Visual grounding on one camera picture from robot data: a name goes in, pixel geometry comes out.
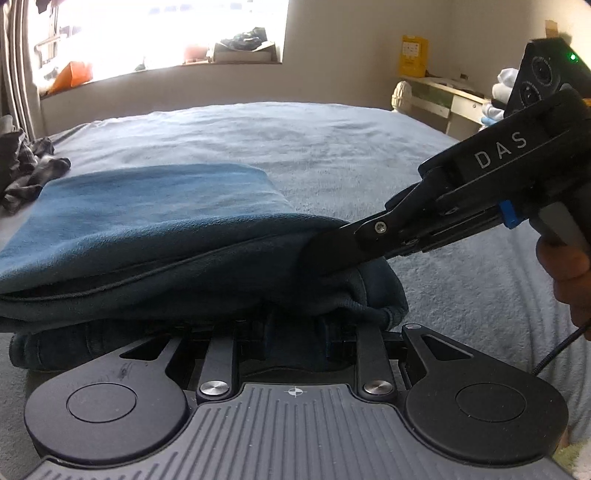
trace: bed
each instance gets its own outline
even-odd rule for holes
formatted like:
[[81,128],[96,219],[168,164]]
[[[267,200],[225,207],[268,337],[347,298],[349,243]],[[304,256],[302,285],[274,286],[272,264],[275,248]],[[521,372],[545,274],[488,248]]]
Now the bed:
[[[52,139],[69,177],[122,168],[239,163],[264,170],[301,213],[357,220],[416,182],[418,165],[455,140],[401,113],[342,105],[252,103],[108,119]],[[31,208],[0,218],[0,248]],[[521,369],[573,330],[535,258],[538,235],[497,227],[428,254],[389,261],[416,322]],[[0,471],[19,478],[37,461],[22,424],[26,395],[47,375],[9,363],[0,334]],[[576,342],[542,374],[565,396],[574,440],[591,436],[589,343]]]

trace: ribbed gray plate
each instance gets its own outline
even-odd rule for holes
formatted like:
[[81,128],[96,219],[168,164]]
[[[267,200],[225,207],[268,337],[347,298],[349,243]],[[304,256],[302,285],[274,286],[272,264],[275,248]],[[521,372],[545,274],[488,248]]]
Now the ribbed gray plate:
[[345,385],[247,384],[204,404],[175,441],[131,465],[74,469],[45,460],[38,480],[570,479],[550,459],[515,468],[456,463],[423,446],[397,411]]

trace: yellow box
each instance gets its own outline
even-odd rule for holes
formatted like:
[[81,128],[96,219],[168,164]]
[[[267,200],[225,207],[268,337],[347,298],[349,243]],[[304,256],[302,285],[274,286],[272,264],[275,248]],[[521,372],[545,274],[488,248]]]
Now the yellow box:
[[429,41],[426,38],[404,35],[400,51],[400,75],[424,77],[428,53]]

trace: white cloth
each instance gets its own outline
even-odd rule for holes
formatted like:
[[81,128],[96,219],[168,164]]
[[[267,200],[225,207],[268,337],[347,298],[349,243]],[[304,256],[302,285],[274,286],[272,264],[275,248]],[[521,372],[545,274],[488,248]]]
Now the white cloth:
[[503,85],[502,83],[496,83],[492,86],[492,97],[505,104],[509,103],[509,97],[513,88]]
[[500,122],[503,120],[505,111],[501,110],[500,108],[493,107],[492,104],[488,102],[482,105],[482,114],[491,120],[494,120],[495,122]]
[[518,69],[502,69],[500,74],[498,74],[496,78],[499,81],[499,83],[502,83],[507,87],[513,88],[518,73]]

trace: dark clothing pile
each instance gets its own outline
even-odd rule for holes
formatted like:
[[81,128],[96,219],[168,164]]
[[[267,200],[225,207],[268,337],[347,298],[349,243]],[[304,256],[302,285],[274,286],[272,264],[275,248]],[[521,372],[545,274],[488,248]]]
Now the dark clothing pile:
[[70,169],[68,158],[55,157],[47,137],[29,142],[26,133],[0,134],[0,205],[10,214],[36,200],[47,182]]
[[256,50],[267,41],[267,31],[261,27],[255,27],[250,32],[239,33],[234,38],[226,38],[220,43],[233,50]]

